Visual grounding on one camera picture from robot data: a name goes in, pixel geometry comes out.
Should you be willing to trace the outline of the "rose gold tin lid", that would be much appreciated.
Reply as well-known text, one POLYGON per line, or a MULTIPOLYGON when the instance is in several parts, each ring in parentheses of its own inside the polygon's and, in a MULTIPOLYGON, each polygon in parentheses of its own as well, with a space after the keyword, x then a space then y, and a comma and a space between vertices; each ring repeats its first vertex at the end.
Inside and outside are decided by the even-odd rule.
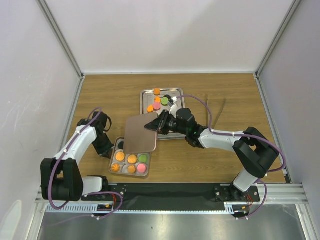
POLYGON ((156 112, 131 116, 127 119, 124 131, 124 153, 142 154, 156 150, 158 134, 145 125, 158 117, 156 112))

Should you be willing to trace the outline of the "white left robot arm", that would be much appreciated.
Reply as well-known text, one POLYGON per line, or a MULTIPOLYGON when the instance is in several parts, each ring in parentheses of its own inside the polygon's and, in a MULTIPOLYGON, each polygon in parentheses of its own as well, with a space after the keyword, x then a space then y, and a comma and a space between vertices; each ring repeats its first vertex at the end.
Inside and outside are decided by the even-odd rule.
POLYGON ((107 136, 108 121, 110 117, 98 111, 92 119, 81 119, 66 146, 41 162, 41 193, 45 200, 76 202, 90 193, 98 200, 109 197, 110 188, 104 184, 104 176, 83 178, 79 170, 80 161, 91 145, 99 156, 111 158, 114 144, 107 136))

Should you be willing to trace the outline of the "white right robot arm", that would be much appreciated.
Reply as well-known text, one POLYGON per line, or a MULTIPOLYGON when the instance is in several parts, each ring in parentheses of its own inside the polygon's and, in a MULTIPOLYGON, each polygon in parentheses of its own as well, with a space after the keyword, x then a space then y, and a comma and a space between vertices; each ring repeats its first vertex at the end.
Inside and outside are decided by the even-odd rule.
POLYGON ((169 132, 182 134, 194 148, 234 152, 243 166, 243 170, 231 183, 230 195, 236 201, 242 201, 248 196, 248 189, 257 180, 265 177, 280 153, 278 148, 254 127, 237 132, 209 129, 198 124, 188 108, 179 109, 176 115, 164 110, 144 128, 161 135, 169 132))

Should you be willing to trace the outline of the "rose gold cookie tin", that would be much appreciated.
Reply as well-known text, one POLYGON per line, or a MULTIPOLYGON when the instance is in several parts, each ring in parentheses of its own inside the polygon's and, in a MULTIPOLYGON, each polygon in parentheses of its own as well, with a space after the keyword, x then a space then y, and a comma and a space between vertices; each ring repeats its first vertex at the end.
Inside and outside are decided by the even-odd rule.
POLYGON ((122 176, 128 176, 128 177, 137 177, 137 178, 144 178, 147 177, 149 175, 149 171, 150 171, 150 164, 151 164, 151 158, 152 158, 152 154, 151 153, 135 153, 135 154, 126 154, 125 153, 125 160, 122 162, 119 162, 115 159, 115 155, 117 152, 123 152, 124 153, 124 147, 123 149, 118 149, 118 143, 119 142, 124 142, 125 143, 125 139, 123 137, 118 137, 115 141, 115 147, 114 150, 112 152, 111 155, 111 160, 110 160, 110 164, 109 164, 109 172, 112 174, 116 174, 116 175, 122 175, 122 176), (128 156, 129 155, 136 155, 137 156, 137 162, 135 164, 129 164, 128 163, 128 156), (137 172, 137 165, 139 164, 143 164, 141 162, 139 162, 138 158, 140 155, 148 155, 148 162, 144 163, 147 166, 147 171, 145 173, 138 173, 137 172), (119 172, 112 172, 111 171, 111 166, 113 164, 119 164, 121 166, 121 169, 119 172), (136 173, 135 174, 129 174, 128 173, 128 166, 135 166, 136 168, 136 173))

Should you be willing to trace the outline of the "orange pumpkin cookie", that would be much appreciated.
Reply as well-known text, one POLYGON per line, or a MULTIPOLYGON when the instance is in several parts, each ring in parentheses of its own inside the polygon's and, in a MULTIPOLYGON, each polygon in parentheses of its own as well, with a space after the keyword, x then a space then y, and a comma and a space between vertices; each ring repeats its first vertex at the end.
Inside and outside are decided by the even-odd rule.
POLYGON ((129 166, 127 167, 127 172, 128 172, 129 174, 135 174, 135 173, 136 173, 136 167, 135 167, 134 165, 129 165, 129 166))

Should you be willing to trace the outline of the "silver metal tongs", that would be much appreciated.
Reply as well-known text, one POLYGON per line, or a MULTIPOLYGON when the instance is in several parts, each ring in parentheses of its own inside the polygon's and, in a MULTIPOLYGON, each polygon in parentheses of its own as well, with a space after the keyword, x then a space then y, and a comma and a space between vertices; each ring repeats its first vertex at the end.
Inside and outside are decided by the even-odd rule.
POLYGON ((225 108, 226 98, 214 98, 213 96, 206 94, 204 97, 205 104, 209 107, 212 114, 211 128, 214 129, 218 123, 218 120, 225 108))

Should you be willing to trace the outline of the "tan round biscuit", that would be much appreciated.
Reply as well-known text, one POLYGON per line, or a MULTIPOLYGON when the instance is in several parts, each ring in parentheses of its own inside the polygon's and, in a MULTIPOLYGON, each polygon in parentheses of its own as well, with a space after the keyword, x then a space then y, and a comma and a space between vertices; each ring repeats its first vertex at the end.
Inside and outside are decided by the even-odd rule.
POLYGON ((138 158, 134 154, 129 155, 128 158, 127 158, 127 162, 129 164, 135 164, 137 161, 138 161, 138 158))
POLYGON ((122 151, 119 151, 115 154, 115 160, 118 162, 123 162, 125 158, 126 158, 126 155, 122 151))

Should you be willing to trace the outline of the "orange leaf cookie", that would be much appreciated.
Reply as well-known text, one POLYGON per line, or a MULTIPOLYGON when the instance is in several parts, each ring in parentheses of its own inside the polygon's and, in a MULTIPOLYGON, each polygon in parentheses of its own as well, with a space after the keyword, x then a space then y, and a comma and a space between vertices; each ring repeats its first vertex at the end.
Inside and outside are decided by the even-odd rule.
POLYGON ((111 166, 110 170, 111 170, 112 172, 117 173, 117 172, 119 172, 119 171, 121 170, 121 166, 120 166, 118 163, 114 163, 114 164, 111 166))

